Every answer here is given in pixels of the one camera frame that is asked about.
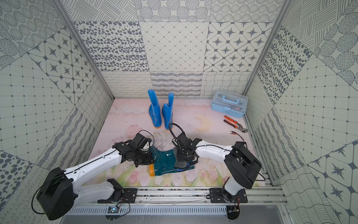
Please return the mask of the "grey blue microfibre cloth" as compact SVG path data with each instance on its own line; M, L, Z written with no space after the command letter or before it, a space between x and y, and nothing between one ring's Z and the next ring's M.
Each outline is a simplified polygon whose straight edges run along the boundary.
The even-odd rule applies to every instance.
M188 161L179 161L177 148L173 149L173 153L174 153L174 157L176 160L174 167L176 168L177 172L184 172L184 171L191 170L191 169L195 168L195 166L190 165Z

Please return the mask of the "green rubber boot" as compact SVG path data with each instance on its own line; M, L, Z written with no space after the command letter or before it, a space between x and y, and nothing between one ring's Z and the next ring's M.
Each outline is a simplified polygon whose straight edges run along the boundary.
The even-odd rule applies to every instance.
M149 165L150 177L161 176L169 173L179 173L174 167L176 160L173 149L168 151L159 151L155 146L150 147L149 150L152 153L152 158L154 160L154 163Z

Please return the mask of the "blue rubber boot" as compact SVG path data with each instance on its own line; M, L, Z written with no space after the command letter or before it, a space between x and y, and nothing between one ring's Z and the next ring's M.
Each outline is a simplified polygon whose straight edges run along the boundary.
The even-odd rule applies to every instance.
M160 112L158 98L157 98L156 93L153 89L148 90L148 95L149 95L149 98L151 101L151 104L149 107L149 115L151 117L154 127L160 128L161 124L162 124L162 120L161 120L161 112Z
M169 130L169 124L172 123L173 102L174 102L174 94L170 92L168 95L168 103L164 103L162 107L162 115L164 118L166 130Z

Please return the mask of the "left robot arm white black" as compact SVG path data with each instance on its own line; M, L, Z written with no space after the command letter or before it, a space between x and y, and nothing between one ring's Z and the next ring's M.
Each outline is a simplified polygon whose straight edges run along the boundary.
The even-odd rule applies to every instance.
M55 168L46 177L43 185L36 191L33 200L37 200L43 214L51 221L64 216L72 208L82 204L124 202L126 196L122 185L114 178L84 186L83 184L125 161L131 161L136 167L154 163L150 147L154 146L153 136L149 138L137 133L132 140L115 143L110 149L82 164L62 170Z

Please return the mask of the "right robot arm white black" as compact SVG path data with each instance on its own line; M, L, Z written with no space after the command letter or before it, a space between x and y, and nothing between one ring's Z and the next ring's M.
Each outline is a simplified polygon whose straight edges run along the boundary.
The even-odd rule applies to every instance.
M244 141L237 141L232 146L222 146L200 138L191 140L175 123L169 124L169 131L173 136L172 143L177 149L179 161L194 165L199 158L209 158L226 165L231 177L224 183L222 194L227 201L232 202L242 189L251 189L260 175L262 164L247 149Z

